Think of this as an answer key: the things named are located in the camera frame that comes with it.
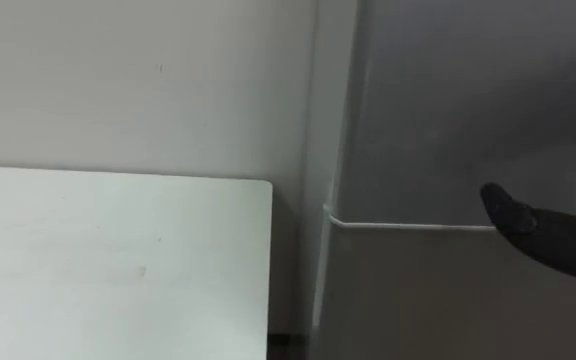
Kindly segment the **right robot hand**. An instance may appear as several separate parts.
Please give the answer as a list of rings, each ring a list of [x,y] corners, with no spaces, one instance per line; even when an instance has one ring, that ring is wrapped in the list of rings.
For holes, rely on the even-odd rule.
[[[480,197],[496,230],[531,259],[576,278],[576,215],[531,207],[496,183]]]

